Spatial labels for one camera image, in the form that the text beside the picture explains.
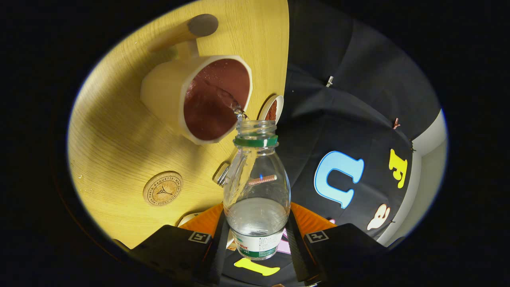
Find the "bottle label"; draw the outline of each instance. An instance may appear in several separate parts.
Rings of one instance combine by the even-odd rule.
[[[237,248],[248,257],[260,258],[276,252],[282,240],[283,228],[277,233],[268,236],[242,235],[232,230]]]

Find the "mug handle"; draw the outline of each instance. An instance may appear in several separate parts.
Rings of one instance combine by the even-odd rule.
[[[211,14],[195,16],[162,33],[147,47],[149,52],[158,52],[172,45],[190,41],[192,50],[196,49],[196,38],[213,34],[218,29],[218,19]]]

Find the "yellow sticker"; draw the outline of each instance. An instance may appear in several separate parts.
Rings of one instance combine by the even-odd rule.
[[[252,270],[262,274],[262,276],[270,276],[280,270],[280,267],[266,267],[255,262],[251,262],[251,260],[248,258],[241,258],[239,261],[234,263],[234,266]]]
[[[390,170],[393,168],[397,169],[393,172],[393,177],[396,180],[400,180],[398,182],[397,187],[402,188],[404,186],[404,180],[405,180],[405,172],[407,171],[407,159],[402,160],[400,157],[398,157],[395,154],[395,151],[393,149],[390,150]]]

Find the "metal clip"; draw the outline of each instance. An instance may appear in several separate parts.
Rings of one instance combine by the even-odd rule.
[[[230,165],[227,162],[222,162],[218,170],[216,170],[216,173],[213,176],[214,183],[218,184],[219,186],[223,187],[225,185],[225,178],[226,178],[226,172],[228,171],[228,168]]]
[[[326,87],[329,88],[329,86],[333,85],[333,76],[329,77],[329,80],[327,81]]]

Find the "beige mug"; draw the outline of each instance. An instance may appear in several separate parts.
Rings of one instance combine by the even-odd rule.
[[[197,145],[211,144],[227,136],[237,122],[231,107],[215,95],[217,88],[246,110],[251,69],[241,57],[194,57],[159,64],[142,80],[140,99],[177,133]]]

